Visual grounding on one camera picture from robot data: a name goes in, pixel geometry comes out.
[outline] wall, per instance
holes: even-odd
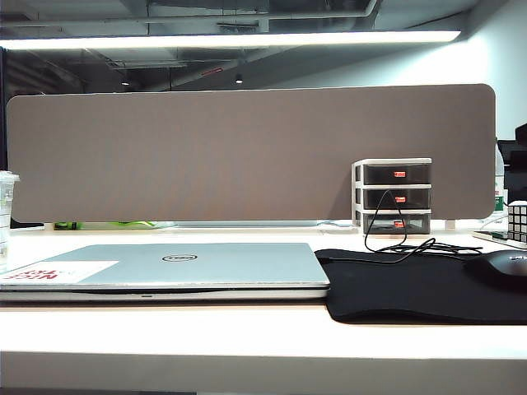
[[[272,87],[487,83],[497,96],[497,136],[527,123],[527,2],[510,0],[466,40],[374,58]]]

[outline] desk divider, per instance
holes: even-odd
[[[18,221],[347,219],[351,164],[432,158],[432,217],[493,208],[485,85],[18,96]]]

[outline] laptop sticker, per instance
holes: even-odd
[[[3,273],[2,284],[75,284],[118,261],[41,261]]]

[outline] ceiling light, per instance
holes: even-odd
[[[71,39],[0,39],[5,49],[264,48],[329,44],[445,43],[459,31],[360,31],[284,35],[170,35]]]

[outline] rubik's cube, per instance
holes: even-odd
[[[507,238],[527,243],[527,205],[509,206],[509,231]]]

